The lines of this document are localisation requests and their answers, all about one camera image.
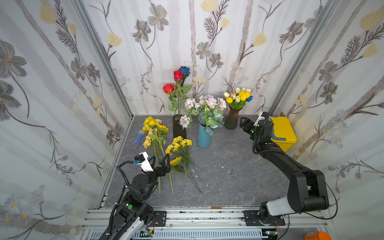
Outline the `small sunflower stem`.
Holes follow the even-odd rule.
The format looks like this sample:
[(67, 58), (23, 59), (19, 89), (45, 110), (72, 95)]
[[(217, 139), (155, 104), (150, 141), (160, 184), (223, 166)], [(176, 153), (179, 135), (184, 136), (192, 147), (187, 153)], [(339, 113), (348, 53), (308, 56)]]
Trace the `small sunflower stem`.
[(170, 162), (173, 170), (183, 173), (187, 177), (190, 177), (190, 163), (191, 159), (189, 157), (177, 157)]

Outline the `dark glass vase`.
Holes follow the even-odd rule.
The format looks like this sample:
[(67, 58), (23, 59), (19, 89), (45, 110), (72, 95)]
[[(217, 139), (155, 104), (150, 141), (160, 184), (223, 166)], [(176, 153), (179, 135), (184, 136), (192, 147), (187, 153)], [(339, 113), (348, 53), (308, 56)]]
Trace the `dark glass vase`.
[(224, 126), (228, 130), (234, 130), (238, 126), (239, 110), (230, 108), (228, 115), (225, 119)]

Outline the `yellow rose bunch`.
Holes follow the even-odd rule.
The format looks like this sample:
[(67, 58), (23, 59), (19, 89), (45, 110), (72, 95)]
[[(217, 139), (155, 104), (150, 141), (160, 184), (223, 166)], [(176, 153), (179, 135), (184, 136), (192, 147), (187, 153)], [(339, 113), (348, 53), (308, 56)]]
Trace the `yellow rose bunch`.
[(156, 156), (156, 167), (160, 167), (160, 161), (166, 155), (164, 145), (166, 144), (169, 128), (162, 124), (162, 120), (147, 117), (143, 123), (142, 130), (147, 133), (143, 146), (145, 149), (152, 147)]

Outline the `black vase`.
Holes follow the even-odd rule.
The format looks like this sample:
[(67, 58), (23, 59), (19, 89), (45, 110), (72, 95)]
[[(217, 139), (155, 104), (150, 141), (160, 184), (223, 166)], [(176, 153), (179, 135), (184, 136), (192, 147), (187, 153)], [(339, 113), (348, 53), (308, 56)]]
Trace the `black vase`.
[(173, 116), (173, 136), (174, 138), (182, 137), (183, 139), (186, 139), (187, 131), (180, 125), (178, 117), (179, 115)]

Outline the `teal vase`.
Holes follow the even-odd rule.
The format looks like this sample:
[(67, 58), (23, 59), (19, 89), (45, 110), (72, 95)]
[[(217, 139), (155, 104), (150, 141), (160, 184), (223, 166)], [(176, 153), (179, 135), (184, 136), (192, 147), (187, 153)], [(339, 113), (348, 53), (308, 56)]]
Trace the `teal vase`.
[(206, 133), (205, 127), (199, 125), (197, 134), (197, 145), (201, 148), (207, 148), (211, 144), (211, 136)]

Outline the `yellow poppy flower stem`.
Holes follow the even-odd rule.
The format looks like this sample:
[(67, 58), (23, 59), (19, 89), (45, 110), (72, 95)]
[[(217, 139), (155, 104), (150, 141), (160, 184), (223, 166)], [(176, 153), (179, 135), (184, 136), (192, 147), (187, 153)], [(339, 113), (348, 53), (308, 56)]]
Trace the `yellow poppy flower stem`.
[(158, 189), (159, 189), (159, 194), (161, 194), (162, 193), (162, 178), (161, 177), (159, 177), (158, 178)]

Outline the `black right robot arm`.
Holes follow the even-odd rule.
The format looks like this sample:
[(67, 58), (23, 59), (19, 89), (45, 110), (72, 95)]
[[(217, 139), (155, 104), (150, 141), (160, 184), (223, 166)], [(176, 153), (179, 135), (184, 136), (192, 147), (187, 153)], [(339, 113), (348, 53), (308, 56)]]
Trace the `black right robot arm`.
[(285, 197), (261, 203), (257, 212), (261, 225), (268, 226), (283, 216), (311, 215), (329, 208), (331, 188), (324, 174), (298, 163), (273, 142), (274, 124), (268, 113), (261, 112), (256, 121), (242, 117), (240, 128), (250, 135), (253, 153), (273, 163), (290, 181)]

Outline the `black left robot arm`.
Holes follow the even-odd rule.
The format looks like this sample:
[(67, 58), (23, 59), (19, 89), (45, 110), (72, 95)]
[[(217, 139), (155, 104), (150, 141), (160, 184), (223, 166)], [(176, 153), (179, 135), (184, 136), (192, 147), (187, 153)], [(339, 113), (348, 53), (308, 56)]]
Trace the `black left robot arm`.
[[(171, 171), (169, 154), (160, 160), (157, 167), (155, 160), (155, 156), (149, 158), (147, 152), (142, 152), (133, 161), (124, 161), (116, 166), (125, 184), (101, 240), (131, 240), (141, 227), (155, 223), (154, 209), (146, 201), (159, 185), (159, 178)], [(122, 166), (126, 164), (137, 165), (142, 169), (142, 173), (136, 175), (131, 182), (122, 170)]]

